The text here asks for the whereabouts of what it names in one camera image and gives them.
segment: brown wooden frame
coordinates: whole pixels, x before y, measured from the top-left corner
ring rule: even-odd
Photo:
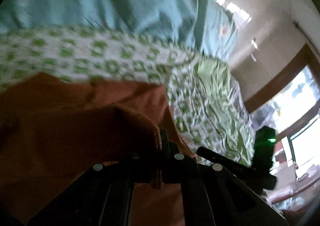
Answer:
[[[281,70],[268,84],[247,100],[244,105],[249,113],[253,112],[272,97],[277,95],[287,84],[289,84],[306,66],[309,67],[316,82],[320,85],[320,62],[313,54],[311,48],[305,44],[291,62]],[[320,109],[320,100],[289,128],[276,135],[277,142],[286,136],[290,136],[301,130]]]

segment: blue bedsheet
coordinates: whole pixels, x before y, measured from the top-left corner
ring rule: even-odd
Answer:
[[[50,24],[149,33],[224,61],[236,43],[232,17],[214,0],[4,0],[0,5],[0,33]]]

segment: brown cloth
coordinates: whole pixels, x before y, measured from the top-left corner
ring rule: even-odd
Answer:
[[[95,163],[161,149],[162,128],[181,153],[194,157],[163,86],[65,84],[40,73],[0,95],[0,200],[26,224]],[[184,225],[179,185],[136,186],[133,203],[131,225]]]

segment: bed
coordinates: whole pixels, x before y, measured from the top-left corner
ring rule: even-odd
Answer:
[[[162,83],[193,151],[250,165],[254,135],[225,63],[236,26],[214,0],[3,0],[0,32],[2,91],[40,71]]]

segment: orange fabric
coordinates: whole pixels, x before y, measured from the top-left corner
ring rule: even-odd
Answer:
[[[181,153],[194,157],[175,128],[162,86],[134,81],[71,85],[40,73],[0,95],[0,199],[26,224],[93,164],[158,151],[162,128]],[[160,197],[162,190],[149,190],[152,211],[157,198],[172,203],[168,193],[177,187],[165,187],[167,201]],[[135,211],[145,209],[141,203]],[[176,210],[179,219],[172,225],[182,225],[181,206]]]

